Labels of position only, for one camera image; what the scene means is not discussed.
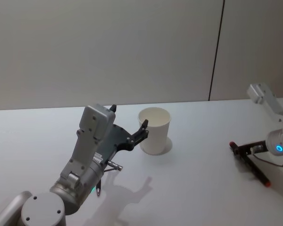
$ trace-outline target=cup rim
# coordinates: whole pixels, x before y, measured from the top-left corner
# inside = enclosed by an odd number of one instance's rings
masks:
[[[148,110],[148,109],[159,109],[159,110],[163,110],[164,112],[167,112],[168,117],[169,117],[168,121],[167,121],[165,124],[162,124],[162,125],[159,125],[159,126],[151,126],[151,125],[150,125],[149,127],[162,127],[162,126],[165,126],[165,125],[167,125],[167,124],[170,123],[170,121],[171,121],[171,114],[170,114],[170,112],[168,112],[166,109],[161,108],[161,107],[146,107],[146,108],[142,109],[142,110],[138,113],[137,118],[138,118],[138,122],[139,122],[140,124],[143,123],[143,121],[140,120],[140,115],[141,115],[141,113],[142,113],[144,110]]]

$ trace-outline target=gray wall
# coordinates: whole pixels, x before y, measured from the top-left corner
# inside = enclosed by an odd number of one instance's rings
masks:
[[[222,0],[0,0],[0,109],[208,100]],[[283,0],[227,0],[211,100],[283,97]]]

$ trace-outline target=white table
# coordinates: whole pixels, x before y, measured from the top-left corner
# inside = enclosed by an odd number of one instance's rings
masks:
[[[138,112],[149,106],[154,105],[119,106],[115,123],[135,132]],[[114,161],[123,171],[104,175],[101,197],[92,193],[67,225],[283,225],[283,169],[258,162],[272,181],[265,188],[228,146],[264,140],[281,126],[261,106],[250,100],[155,106],[171,113],[172,150],[161,156],[139,146],[119,152]],[[0,111],[0,209],[23,190],[49,190],[71,156],[82,112],[82,107]],[[260,155],[283,163],[283,157]]]

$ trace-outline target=paper cup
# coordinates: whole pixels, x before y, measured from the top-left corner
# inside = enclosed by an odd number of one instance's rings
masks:
[[[143,109],[138,115],[140,126],[145,119],[149,121],[147,127],[149,135],[147,139],[141,142],[141,149],[148,154],[160,154],[166,147],[171,121],[170,113],[159,107],[149,107]]]

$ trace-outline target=blue led light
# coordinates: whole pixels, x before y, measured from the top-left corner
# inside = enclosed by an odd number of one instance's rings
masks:
[[[282,151],[283,151],[283,148],[282,148],[280,145],[277,145],[277,146],[276,146],[276,149],[277,149],[279,152],[282,152]]]

